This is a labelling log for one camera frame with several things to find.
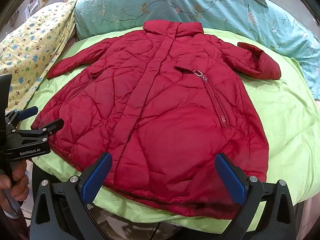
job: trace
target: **human hand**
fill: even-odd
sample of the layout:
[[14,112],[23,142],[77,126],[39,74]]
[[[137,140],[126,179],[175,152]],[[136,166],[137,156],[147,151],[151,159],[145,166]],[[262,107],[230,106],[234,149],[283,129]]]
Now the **human hand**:
[[[10,190],[10,194],[17,201],[26,200],[29,194],[28,177],[25,175],[26,169],[27,169],[27,161],[22,161],[12,171],[12,177],[17,183]],[[11,188],[11,181],[9,177],[6,175],[0,174],[0,205],[5,211],[12,213],[11,206],[3,191],[4,189],[9,189],[9,188]]]

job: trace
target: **zipper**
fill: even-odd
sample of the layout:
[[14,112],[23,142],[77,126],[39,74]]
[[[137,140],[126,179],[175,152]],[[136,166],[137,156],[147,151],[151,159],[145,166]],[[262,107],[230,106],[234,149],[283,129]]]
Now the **zipper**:
[[87,86],[90,85],[90,83],[93,81],[93,79],[90,79],[89,82],[80,90],[78,90],[76,93],[74,93],[69,99],[67,100],[67,103],[69,103],[77,94],[79,94],[82,90],[84,90]]
[[69,99],[67,100],[67,103],[69,103],[77,94],[79,94],[81,91],[83,91],[87,86],[89,86],[91,84],[91,82],[98,77],[103,71],[105,71],[105,69],[100,69],[99,71],[95,71],[95,72],[90,72],[88,71],[88,75],[90,80],[87,82],[87,84],[80,88],[76,93],[74,93],[71,97],[69,97]]
[[210,95],[211,101],[216,109],[216,111],[218,112],[218,115],[220,116],[220,121],[221,121],[221,125],[223,128],[228,128],[228,124],[227,124],[227,119],[226,116],[220,106],[220,103],[216,97],[216,95],[214,94],[213,88],[210,84],[210,82],[208,81],[208,79],[202,74],[202,72],[200,70],[197,70],[196,72],[194,72],[194,74],[196,74],[198,77],[201,77],[203,79],[204,82],[204,86],[207,90],[207,92]]

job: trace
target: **bed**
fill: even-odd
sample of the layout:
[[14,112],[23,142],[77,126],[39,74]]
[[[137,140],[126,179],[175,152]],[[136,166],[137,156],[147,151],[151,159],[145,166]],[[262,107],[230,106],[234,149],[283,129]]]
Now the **bed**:
[[320,43],[290,13],[271,1],[256,0],[78,0],[76,28],[80,40],[143,26],[147,20],[201,22],[204,28],[226,30],[300,64],[314,99],[320,100]]
[[[81,40],[75,43],[63,56],[70,57],[80,50],[101,41],[123,35],[136,27],[125,31],[116,31]],[[245,88],[259,114],[269,142],[268,182],[284,179],[292,197],[293,204],[313,197],[320,189],[320,157],[316,149],[320,146],[320,113],[306,85],[299,63],[249,40],[243,36],[214,29],[204,29],[205,33],[216,35],[224,41],[237,44],[239,41],[254,44],[267,52],[281,67],[279,81],[258,81],[242,75]],[[47,101],[68,81],[79,74],[85,65],[65,75],[44,80],[28,103],[28,107],[42,109]],[[21,129],[29,129],[33,118],[21,123]],[[34,163],[42,170],[66,181],[70,176],[79,174],[55,153],[37,157]],[[221,233],[228,220],[216,220],[207,217],[187,218],[162,210],[156,210],[128,200],[107,188],[102,188],[94,202],[97,206],[134,222],[151,223],[169,221],[176,225],[204,232]],[[260,206],[250,230],[254,230],[261,215]]]

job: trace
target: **quilted stitching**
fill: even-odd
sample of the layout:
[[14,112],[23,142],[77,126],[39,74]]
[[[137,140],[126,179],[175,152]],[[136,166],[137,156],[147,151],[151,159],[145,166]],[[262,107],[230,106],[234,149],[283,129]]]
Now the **quilted stitching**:
[[[109,151],[113,166],[104,185],[127,198],[184,216],[230,219],[237,207],[214,169],[215,155],[225,152],[261,181],[268,168],[260,119],[233,69],[278,79],[279,66],[264,52],[255,60],[255,48],[204,35],[194,23],[151,21],[144,28],[59,62],[51,77],[92,65],[48,102],[32,127],[64,119],[50,143],[80,171]],[[228,128],[192,69],[210,81]]]

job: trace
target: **screw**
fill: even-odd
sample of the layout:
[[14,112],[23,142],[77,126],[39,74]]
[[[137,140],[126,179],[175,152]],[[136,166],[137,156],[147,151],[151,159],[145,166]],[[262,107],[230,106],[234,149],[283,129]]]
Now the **screw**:
[[72,177],[70,178],[70,181],[71,181],[72,183],[77,182],[77,181],[78,181],[78,176],[72,176]]
[[258,178],[256,176],[250,176],[250,181],[251,182],[257,182],[258,181]]
[[280,184],[281,186],[287,185],[286,182],[285,182],[283,179],[279,180],[279,184]]
[[41,182],[42,186],[46,186],[47,184],[48,184],[48,181],[46,179]]

